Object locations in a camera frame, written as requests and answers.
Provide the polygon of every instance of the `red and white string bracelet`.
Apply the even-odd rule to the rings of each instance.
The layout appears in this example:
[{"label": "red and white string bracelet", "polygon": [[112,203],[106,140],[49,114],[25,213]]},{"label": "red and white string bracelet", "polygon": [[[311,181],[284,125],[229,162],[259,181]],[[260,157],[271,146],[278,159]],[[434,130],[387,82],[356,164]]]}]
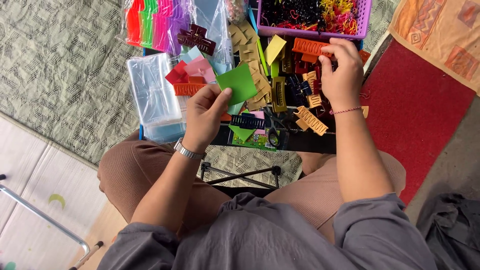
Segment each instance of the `red and white string bracelet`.
[{"label": "red and white string bracelet", "polygon": [[330,109],[330,114],[331,115],[334,115],[334,114],[337,114],[337,113],[342,113],[342,112],[347,112],[347,111],[351,111],[351,110],[356,110],[356,109],[361,109],[361,106],[358,106],[358,107],[355,107],[355,108],[352,108],[352,109],[348,109],[348,110],[341,110],[341,111],[333,111],[333,109]]}]

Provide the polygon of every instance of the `scissors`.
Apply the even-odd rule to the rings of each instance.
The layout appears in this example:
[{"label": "scissors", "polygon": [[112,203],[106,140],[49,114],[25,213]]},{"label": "scissors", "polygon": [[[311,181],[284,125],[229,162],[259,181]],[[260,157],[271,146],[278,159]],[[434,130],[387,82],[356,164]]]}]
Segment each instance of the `scissors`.
[{"label": "scissors", "polygon": [[264,112],[270,118],[270,123],[272,123],[272,126],[268,129],[267,137],[268,141],[272,146],[278,147],[280,145],[280,136],[275,127],[275,122],[279,123],[287,132],[295,134],[299,131],[299,127],[297,123],[292,120],[290,113],[287,113],[287,116],[281,120],[273,115],[272,111],[268,106],[264,108]]}]

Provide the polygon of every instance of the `black bag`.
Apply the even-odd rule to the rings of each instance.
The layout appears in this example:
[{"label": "black bag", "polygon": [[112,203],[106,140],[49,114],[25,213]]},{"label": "black bag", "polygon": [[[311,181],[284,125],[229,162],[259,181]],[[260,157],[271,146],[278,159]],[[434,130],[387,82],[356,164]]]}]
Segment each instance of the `black bag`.
[{"label": "black bag", "polygon": [[417,228],[439,270],[480,270],[480,201],[440,194],[425,202]]}]

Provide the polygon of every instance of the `orange patterned rug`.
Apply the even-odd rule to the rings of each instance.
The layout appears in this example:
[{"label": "orange patterned rug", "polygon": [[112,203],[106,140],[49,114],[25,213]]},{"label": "orange patterned rug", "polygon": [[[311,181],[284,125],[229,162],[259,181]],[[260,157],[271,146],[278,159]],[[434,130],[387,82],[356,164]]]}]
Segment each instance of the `orange patterned rug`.
[{"label": "orange patterned rug", "polygon": [[480,0],[402,0],[389,31],[480,96]]}]

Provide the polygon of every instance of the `red carpet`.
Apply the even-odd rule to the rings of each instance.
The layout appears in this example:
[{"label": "red carpet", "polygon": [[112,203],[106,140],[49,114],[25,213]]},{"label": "red carpet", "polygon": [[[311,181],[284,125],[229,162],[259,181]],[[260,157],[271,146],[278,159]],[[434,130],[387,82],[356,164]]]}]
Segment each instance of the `red carpet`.
[{"label": "red carpet", "polygon": [[378,149],[407,170],[400,198],[408,204],[452,137],[476,93],[392,41],[362,92]]}]

